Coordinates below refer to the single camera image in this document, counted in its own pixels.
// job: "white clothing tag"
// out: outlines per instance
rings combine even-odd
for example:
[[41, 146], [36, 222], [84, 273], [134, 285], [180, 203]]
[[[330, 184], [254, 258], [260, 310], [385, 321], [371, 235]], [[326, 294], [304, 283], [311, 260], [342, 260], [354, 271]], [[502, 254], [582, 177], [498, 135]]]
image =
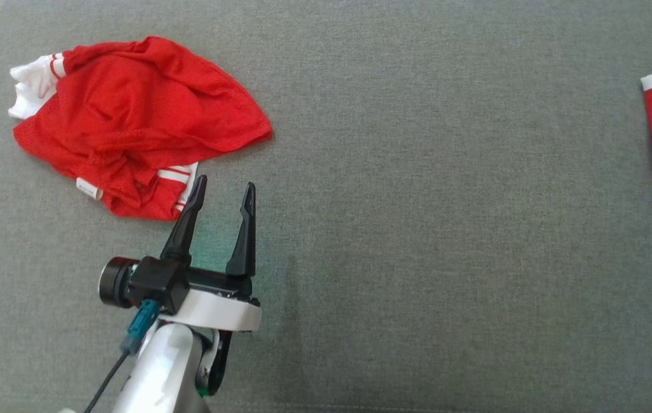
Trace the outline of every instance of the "white clothing tag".
[[76, 187], [79, 189], [79, 191], [82, 191], [82, 193], [87, 194], [97, 201], [101, 199], [102, 195], [104, 195], [103, 190], [96, 188], [94, 185], [91, 185], [89, 181], [81, 177], [76, 178]]

